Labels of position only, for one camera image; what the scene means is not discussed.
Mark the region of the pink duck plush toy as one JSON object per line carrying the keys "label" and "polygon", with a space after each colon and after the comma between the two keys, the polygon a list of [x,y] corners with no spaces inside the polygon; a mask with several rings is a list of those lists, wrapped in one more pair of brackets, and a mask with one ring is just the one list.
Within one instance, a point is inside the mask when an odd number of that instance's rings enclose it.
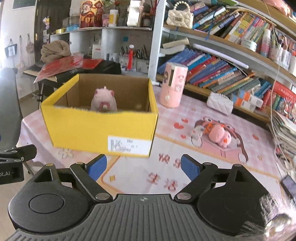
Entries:
{"label": "pink duck plush toy", "polygon": [[204,124],[204,135],[211,143],[218,145],[219,147],[226,149],[231,141],[231,134],[225,130],[224,125],[219,123]]}

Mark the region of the pink pig plush toy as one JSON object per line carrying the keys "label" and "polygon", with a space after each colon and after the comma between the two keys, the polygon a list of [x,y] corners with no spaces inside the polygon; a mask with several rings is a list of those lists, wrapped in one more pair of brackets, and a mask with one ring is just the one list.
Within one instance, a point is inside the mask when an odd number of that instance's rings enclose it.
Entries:
{"label": "pink pig plush toy", "polygon": [[105,87],[95,90],[90,110],[96,112],[117,111],[117,103],[114,97],[114,91]]}

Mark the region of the yellow cardboard box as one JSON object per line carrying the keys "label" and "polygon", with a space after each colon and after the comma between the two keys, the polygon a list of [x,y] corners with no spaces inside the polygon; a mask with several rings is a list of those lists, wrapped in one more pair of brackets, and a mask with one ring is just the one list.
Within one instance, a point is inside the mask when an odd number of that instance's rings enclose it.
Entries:
{"label": "yellow cardboard box", "polygon": [[[117,110],[90,109],[97,89],[114,97]],[[41,103],[54,147],[118,156],[149,157],[158,107],[149,78],[78,74]]]}

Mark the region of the pink cartoon desk mat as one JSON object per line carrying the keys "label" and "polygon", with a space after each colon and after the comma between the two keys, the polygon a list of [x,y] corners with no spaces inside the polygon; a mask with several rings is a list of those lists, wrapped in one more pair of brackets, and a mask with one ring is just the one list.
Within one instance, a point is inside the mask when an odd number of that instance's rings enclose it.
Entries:
{"label": "pink cartoon desk mat", "polygon": [[[177,108],[158,105],[158,110],[156,134],[148,158],[107,157],[106,170],[97,181],[111,194],[175,195],[190,181],[181,169],[184,154],[200,163],[214,163],[219,168],[244,165],[270,193],[281,194],[280,171],[269,132],[235,115],[219,114],[187,96]],[[236,133],[228,149],[221,149],[206,138],[199,142],[192,139],[195,123],[208,117]]]}

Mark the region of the white quilted handbag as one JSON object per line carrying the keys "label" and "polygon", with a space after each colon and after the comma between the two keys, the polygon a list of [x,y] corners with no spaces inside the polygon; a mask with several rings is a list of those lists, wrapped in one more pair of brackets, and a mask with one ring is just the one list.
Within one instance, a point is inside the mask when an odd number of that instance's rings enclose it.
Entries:
{"label": "white quilted handbag", "polygon": [[207,106],[224,115],[230,115],[233,111],[233,102],[225,95],[211,92],[207,102]]}

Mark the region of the lower orange white box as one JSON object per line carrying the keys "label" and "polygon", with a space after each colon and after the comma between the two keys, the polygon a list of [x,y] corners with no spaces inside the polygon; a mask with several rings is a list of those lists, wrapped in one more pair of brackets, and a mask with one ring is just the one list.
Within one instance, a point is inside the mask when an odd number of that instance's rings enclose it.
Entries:
{"label": "lower orange white box", "polygon": [[239,106],[239,107],[241,107],[243,109],[246,109],[248,111],[254,112],[255,109],[256,109],[256,106],[254,106],[253,104],[239,98],[236,95],[231,95],[231,100],[232,100],[232,102],[233,102],[233,104],[235,106]]}

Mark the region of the orange white box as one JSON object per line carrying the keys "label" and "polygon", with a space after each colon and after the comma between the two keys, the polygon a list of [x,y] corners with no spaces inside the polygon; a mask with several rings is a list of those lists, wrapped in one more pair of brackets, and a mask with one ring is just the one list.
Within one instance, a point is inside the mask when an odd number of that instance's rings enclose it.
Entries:
{"label": "orange white box", "polygon": [[238,97],[240,99],[243,99],[246,102],[249,102],[250,104],[253,104],[257,108],[261,108],[263,106],[263,100],[256,97],[255,95],[248,93],[244,90],[239,90]]}
{"label": "orange white box", "polygon": [[232,100],[232,102],[233,102],[233,104],[235,106],[239,106],[239,107],[241,107],[243,109],[246,109],[248,111],[254,112],[255,109],[256,109],[256,106],[254,106],[253,104],[239,98],[236,95],[231,95],[231,100]]}

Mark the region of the black smartphone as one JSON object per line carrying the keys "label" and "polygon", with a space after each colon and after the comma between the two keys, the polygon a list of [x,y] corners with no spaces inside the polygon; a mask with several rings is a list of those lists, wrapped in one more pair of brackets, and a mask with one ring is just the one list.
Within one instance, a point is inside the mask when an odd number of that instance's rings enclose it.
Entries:
{"label": "black smartphone", "polygon": [[290,175],[286,175],[280,182],[287,196],[295,203],[296,183]]}

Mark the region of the upper orange white box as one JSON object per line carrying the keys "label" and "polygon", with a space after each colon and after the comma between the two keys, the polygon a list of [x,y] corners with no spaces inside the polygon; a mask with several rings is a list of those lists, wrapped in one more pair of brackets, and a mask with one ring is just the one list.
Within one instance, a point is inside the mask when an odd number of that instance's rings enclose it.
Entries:
{"label": "upper orange white box", "polygon": [[256,97],[255,95],[248,93],[244,90],[239,90],[238,97],[240,99],[243,99],[246,102],[249,102],[250,104],[253,104],[257,108],[261,108],[263,106],[263,100]]}

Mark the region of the stack of papers and notebooks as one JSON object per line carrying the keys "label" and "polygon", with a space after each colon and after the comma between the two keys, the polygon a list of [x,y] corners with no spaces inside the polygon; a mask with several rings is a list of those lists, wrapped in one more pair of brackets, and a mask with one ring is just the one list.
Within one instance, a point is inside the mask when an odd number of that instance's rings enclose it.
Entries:
{"label": "stack of papers and notebooks", "polygon": [[276,155],[281,161],[295,161],[295,123],[274,111],[268,125],[275,145]]}

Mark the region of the pink cylindrical container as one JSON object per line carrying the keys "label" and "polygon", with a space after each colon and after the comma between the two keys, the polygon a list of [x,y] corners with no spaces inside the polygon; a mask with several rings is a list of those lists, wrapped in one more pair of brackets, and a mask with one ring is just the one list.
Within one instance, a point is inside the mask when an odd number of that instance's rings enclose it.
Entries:
{"label": "pink cylindrical container", "polygon": [[188,68],[185,65],[168,62],[165,67],[159,102],[167,108],[180,105]]}

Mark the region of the row of leaning books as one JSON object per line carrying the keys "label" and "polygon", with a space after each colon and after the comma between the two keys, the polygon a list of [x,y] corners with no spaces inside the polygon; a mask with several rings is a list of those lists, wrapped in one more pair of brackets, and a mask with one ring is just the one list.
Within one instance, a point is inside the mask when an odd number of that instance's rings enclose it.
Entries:
{"label": "row of leaning books", "polygon": [[166,54],[159,61],[157,74],[163,75],[168,62],[187,66],[186,82],[228,97],[244,91],[263,98],[272,84],[255,73],[247,73],[229,60],[184,46],[180,51]]}

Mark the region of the red dictionary book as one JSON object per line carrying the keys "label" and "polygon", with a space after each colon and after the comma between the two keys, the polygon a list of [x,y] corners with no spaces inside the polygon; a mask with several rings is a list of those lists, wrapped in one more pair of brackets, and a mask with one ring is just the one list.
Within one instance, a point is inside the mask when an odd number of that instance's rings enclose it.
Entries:
{"label": "red dictionary book", "polygon": [[270,98],[267,102],[272,110],[285,115],[295,109],[295,94],[279,82],[274,82],[270,90]]}

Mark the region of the red fortune god figure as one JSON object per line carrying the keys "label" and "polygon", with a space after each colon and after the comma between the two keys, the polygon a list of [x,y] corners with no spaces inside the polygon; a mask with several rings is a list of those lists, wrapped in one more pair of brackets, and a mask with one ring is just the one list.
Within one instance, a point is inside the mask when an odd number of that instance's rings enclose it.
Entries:
{"label": "red fortune god figure", "polygon": [[102,26],[103,1],[82,1],[80,6],[80,28]]}

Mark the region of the white bookshelf frame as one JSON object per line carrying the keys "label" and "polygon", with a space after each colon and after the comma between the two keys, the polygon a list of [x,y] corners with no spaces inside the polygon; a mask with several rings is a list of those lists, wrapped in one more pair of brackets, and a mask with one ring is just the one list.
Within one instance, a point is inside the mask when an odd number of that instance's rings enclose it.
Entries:
{"label": "white bookshelf frame", "polygon": [[[166,8],[170,8],[173,5],[170,1],[156,1],[156,3],[158,6],[156,8],[148,72],[148,78],[151,78],[153,81],[156,80],[158,61],[161,56],[159,50],[161,47],[162,35],[163,32],[167,32],[170,36],[187,37],[189,38],[191,45],[215,56],[220,56],[224,59],[230,57],[229,60],[232,63],[237,60],[237,65],[240,65],[245,69],[262,72],[264,75],[281,82],[288,88],[292,88],[292,86],[295,85],[294,75],[271,60],[258,53],[252,52],[241,45],[229,42],[220,37],[208,36],[204,32],[164,25],[163,22]],[[265,2],[239,1],[238,6],[241,7],[242,10],[259,14],[260,17],[271,22],[273,26],[277,26],[284,33],[295,39],[295,22],[277,9],[265,4]]]}

